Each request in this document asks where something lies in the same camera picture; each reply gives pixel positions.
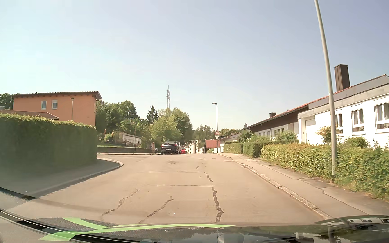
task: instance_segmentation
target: green hedge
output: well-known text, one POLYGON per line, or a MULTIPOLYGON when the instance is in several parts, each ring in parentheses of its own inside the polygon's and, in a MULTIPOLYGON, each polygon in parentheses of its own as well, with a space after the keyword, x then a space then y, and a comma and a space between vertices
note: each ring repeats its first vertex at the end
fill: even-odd
POLYGON ((94 126, 0 113, 0 170, 40 175, 94 163, 94 126))
POLYGON ((224 145, 224 152, 242 154, 244 143, 229 143, 224 145))
POLYGON ((259 158, 261 155, 261 149, 268 144, 292 144, 297 143, 297 140, 284 140, 284 141, 268 141, 268 142, 245 142, 242 153, 249 158, 259 158))
POLYGON ((308 176, 332 180, 352 191, 366 191, 389 200, 389 150, 339 146, 334 177, 329 145, 267 145, 262 148, 262 158, 308 176))

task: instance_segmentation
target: window sill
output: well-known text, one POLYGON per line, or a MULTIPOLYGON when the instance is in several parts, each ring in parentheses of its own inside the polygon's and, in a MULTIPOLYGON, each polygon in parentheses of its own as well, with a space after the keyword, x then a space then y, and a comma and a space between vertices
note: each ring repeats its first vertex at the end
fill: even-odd
POLYGON ((387 130, 378 130, 375 132, 375 134, 377 133, 389 133, 389 129, 387 128, 387 130))

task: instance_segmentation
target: car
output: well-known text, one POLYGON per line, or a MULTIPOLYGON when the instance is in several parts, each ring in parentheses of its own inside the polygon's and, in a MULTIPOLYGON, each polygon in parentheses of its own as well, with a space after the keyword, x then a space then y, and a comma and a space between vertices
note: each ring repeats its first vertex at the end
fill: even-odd
POLYGON ((181 147, 176 141, 165 141, 161 146, 161 154, 181 153, 181 147))
POLYGON ((180 143, 179 141, 176 141, 176 144, 178 144, 178 147, 179 147, 179 153, 181 153, 181 149, 182 149, 181 143, 180 143))

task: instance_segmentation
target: asphalt road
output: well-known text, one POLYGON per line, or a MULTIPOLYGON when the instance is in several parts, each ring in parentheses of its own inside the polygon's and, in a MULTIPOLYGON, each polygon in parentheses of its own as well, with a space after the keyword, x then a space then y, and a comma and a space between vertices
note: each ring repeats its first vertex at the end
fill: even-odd
POLYGON ((312 223, 322 220, 249 170, 218 154, 99 155, 124 163, 10 212, 116 224, 312 223))

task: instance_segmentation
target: chimney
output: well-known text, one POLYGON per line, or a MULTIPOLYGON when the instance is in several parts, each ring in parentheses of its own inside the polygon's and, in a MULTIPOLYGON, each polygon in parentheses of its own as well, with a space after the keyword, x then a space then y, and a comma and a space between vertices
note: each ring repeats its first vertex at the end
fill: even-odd
POLYGON ((334 67, 335 74, 335 87, 336 92, 349 88, 351 86, 349 82, 348 66, 346 64, 339 64, 334 67))

